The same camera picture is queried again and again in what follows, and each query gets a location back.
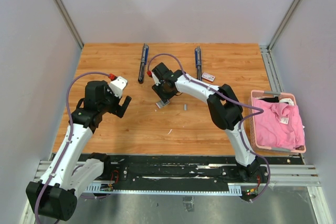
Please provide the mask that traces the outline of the silver staple strip block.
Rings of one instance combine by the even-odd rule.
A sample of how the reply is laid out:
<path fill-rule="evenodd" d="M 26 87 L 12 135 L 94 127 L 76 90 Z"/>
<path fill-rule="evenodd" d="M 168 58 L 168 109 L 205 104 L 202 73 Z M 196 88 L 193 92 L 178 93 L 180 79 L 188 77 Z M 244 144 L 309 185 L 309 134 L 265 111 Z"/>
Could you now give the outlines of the silver staple strip block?
<path fill-rule="evenodd" d="M 161 109 L 161 108 L 163 108 L 163 107 L 165 107 L 166 105 L 168 105 L 170 103 L 170 101 L 169 100 L 167 100 L 167 101 L 162 101 L 162 100 L 160 100 L 160 101 L 158 101 L 157 103 L 156 103 L 156 106 L 159 108 L 159 109 Z"/>

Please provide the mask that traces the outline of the blue stapler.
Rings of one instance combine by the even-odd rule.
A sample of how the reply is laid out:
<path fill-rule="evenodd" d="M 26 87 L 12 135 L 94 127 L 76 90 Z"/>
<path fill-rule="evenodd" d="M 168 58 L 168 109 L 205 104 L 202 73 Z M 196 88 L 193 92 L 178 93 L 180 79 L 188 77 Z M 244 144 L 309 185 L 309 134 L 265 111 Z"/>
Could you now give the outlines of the blue stapler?
<path fill-rule="evenodd" d="M 195 67 L 196 67 L 196 75 L 198 80 L 202 80 L 202 51 L 198 46 L 194 50 L 195 52 Z"/>
<path fill-rule="evenodd" d="M 141 61 L 140 61 L 140 70 L 138 76 L 138 83 L 142 84 L 144 82 L 145 68 L 148 60 L 149 46 L 144 44 L 142 47 Z"/>

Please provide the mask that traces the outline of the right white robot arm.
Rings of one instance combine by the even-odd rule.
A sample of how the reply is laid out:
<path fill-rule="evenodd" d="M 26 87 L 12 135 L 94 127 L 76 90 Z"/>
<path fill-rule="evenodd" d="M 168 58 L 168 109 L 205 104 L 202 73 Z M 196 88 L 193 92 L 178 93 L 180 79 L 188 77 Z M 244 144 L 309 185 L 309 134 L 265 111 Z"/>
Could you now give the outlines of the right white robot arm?
<path fill-rule="evenodd" d="M 257 155 L 252 153 L 244 129 L 242 104 L 229 85 L 207 84 L 183 70 L 173 72 L 162 62 L 147 74 L 154 80 L 152 89 L 163 103 L 178 93 L 185 93 L 207 104 L 212 122 L 227 134 L 234 149 L 238 177 L 244 182 L 256 177 L 260 163 Z"/>

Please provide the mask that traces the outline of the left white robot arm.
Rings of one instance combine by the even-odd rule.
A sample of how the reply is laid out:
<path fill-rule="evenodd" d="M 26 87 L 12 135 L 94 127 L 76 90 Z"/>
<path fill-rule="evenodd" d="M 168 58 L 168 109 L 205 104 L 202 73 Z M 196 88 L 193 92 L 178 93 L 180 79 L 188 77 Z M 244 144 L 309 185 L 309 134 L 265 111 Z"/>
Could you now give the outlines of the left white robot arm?
<path fill-rule="evenodd" d="M 39 181 L 29 182 L 26 187 L 26 195 L 36 217 L 69 220 L 85 189 L 96 178 L 105 180 L 112 177 L 111 158 L 107 154 L 92 153 L 81 167 L 76 165 L 103 115 L 124 116 L 131 97 L 127 96 L 123 104 L 119 102 L 127 85 L 123 77 L 114 77 L 111 82 L 87 83 L 85 96 L 71 113 L 65 138 L 54 160 Z"/>

